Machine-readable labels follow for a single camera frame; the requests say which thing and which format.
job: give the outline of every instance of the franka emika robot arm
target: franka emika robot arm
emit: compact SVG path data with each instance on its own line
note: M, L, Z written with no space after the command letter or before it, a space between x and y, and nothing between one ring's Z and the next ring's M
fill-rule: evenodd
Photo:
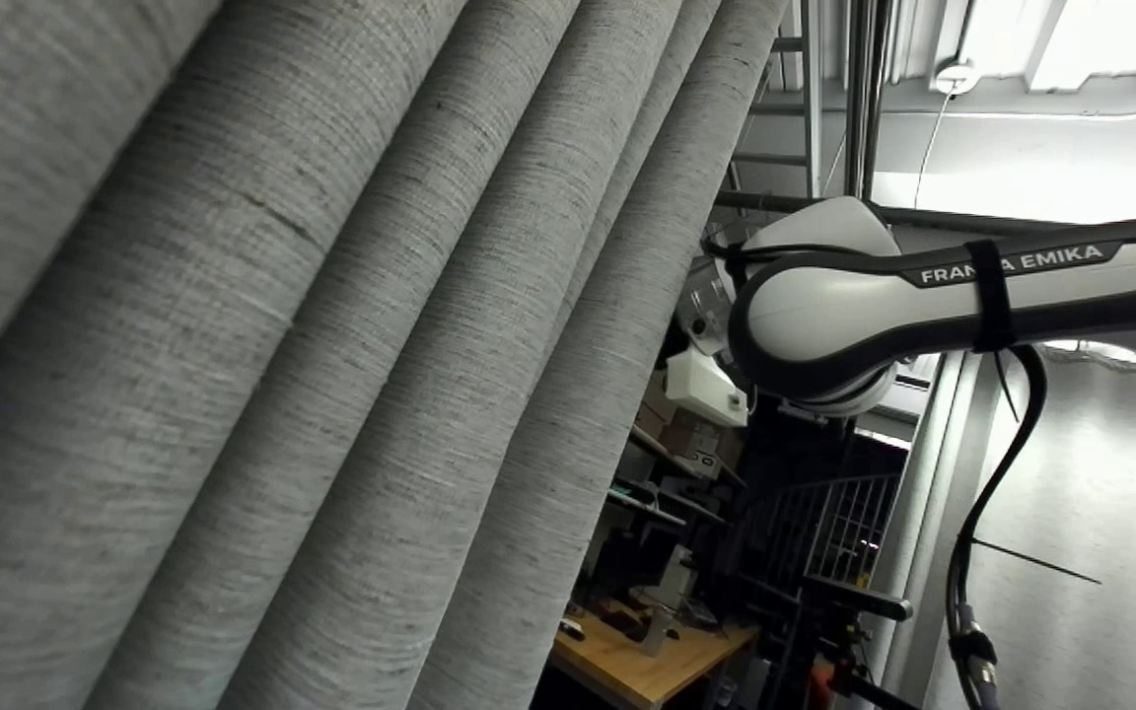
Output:
M996 657L966 601L967 565L979 512L1041 414L1044 368L1025 343L1100 336L1136 350L1136 220L901 254L869 207L835 198L744 245L707 240L707 251L734 282L726 290L737 289L728 318L736 367L797 408L864 412L883 400L903 356L1010 349L1020 358L1028 411L960 531L946 590L967 702L996 709Z

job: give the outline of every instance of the wooden table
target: wooden table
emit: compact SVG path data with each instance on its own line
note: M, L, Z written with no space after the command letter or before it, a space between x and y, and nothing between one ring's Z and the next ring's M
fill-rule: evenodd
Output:
M557 633L551 665L623 709L659 710L695 678L711 673L757 637L754 628L727 625L720 632L704 632L675 621L673 628L680 638L665 638L659 654L648 655L640 643L590 611L573 620L580 624L586 641Z

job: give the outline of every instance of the smoke detector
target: smoke detector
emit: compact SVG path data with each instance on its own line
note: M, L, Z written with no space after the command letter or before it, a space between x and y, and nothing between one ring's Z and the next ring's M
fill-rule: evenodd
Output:
M932 89L950 95L962 95L975 89L982 73L970 59L946 59L932 77Z

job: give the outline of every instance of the white wall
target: white wall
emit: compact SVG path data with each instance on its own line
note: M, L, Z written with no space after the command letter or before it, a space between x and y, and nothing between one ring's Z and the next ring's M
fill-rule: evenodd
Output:
M958 107L952 102L941 124L919 208L1038 220L1136 217L1136 117L996 116ZM824 170L840 144L843 117L826 112ZM934 120L934 114L916 111L880 117L875 201L916 206L919 166ZM803 119L754 116L740 149L803 153ZM803 168L740 169L746 191L803 194ZM830 184L830 194L841 192L842 162Z
M977 549L970 601L1001 658L1002 707L1136 707L1136 373L1094 362L1047 362L1047 369L1042 423L978 534L1103 584ZM1022 404L1022 387L1012 391ZM984 471L1013 431L1002 400ZM963 707L945 653L924 707Z

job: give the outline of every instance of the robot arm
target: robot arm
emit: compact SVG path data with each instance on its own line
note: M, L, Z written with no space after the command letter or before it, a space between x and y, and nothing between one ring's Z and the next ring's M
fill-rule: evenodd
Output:
M744 245L803 245L752 266L735 298L729 349L745 376L803 408L857 414L878 403L896 359L977 343L982 293L967 247L902 256L886 234L861 202L837 198ZM1018 342L1099 335L1136 345L1136 333L1114 335L1136 329L1136 220L996 247Z

